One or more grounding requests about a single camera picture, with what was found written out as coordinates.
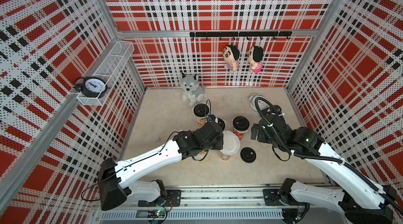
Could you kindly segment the black cup lid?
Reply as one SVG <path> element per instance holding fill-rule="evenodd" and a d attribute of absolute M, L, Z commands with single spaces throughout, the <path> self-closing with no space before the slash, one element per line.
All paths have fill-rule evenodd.
<path fill-rule="evenodd" d="M 207 117 L 209 115 L 209 113 L 210 113 L 210 108 L 205 103 L 199 103 L 193 107 L 193 114 L 198 118 Z"/>

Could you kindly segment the black lid front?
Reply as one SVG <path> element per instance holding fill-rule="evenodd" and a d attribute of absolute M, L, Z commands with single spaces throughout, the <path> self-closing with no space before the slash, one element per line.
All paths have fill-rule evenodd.
<path fill-rule="evenodd" d="M 256 160 L 256 152 L 250 148 L 245 147 L 240 151 L 240 157 L 245 163 L 253 163 Z"/>

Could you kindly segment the yellow-red paper cup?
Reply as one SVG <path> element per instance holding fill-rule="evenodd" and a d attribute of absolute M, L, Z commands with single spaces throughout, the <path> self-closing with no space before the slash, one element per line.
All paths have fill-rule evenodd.
<path fill-rule="evenodd" d="M 197 120 L 198 126 L 201 128 L 208 121 L 208 116 L 202 116 L 202 117 L 196 116 L 196 120 Z"/>

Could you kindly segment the red paper cup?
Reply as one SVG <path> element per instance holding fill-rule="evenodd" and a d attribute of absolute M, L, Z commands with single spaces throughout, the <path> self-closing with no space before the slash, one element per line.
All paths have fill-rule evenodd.
<path fill-rule="evenodd" d="M 239 141 L 241 141 L 244 137 L 244 135 L 247 133 L 247 131 L 238 131 L 234 129 L 234 134 L 238 137 Z"/>
<path fill-rule="evenodd" d="M 220 153 L 220 156 L 221 156 L 221 158 L 223 159 L 223 160 L 229 160 L 230 158 L 231 158 L 231 156 L 230 155 L 225 155 L 225 154 L 223 154 L 223 153 Z"/>

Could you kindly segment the red paper cup front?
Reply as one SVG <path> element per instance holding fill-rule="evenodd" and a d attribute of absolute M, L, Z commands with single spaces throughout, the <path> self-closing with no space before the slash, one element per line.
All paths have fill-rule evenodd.
<path fill-rule="evenodd" d="M 241 141 L 244 137 L 244 135 L 247 133 L 247 131 L 238 131 L 234 129 L 234 134 L 238 137 L 239 141 Z"/>

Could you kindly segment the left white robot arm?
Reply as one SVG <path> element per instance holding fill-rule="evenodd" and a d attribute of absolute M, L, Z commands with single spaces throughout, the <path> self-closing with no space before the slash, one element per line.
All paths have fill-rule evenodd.
<path fill-rule="evenodd" d="M 223 146 L 222 127 L 215 121 L 207 121 L 195 131 L 176 132 L 162 146 L 135 158 L 103 161 L 98 173 L 101 210 L 115 209 L 128 199 L 162 205 L 168 197 L 164 183 L 142 182 L 140 178 L 166 165 L 194 158 L 200 152 L 222 150 Z"/>

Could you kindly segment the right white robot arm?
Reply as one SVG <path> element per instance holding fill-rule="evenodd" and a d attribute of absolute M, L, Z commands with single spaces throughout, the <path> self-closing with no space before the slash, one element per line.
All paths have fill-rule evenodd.
<path fill-rule="evenodd" d="M 283 116 L 269 113 L 253 125 L 251 138 L 307 161 L 340 186 L 328 189 L 287 178 L 277 196 L 285 205 L 318 205 L 344 215 L 352 224 L 391 224 L 393 211 L 403 212 L 393 187 L 370 180 L 307 127 L 293 130 Z"/>

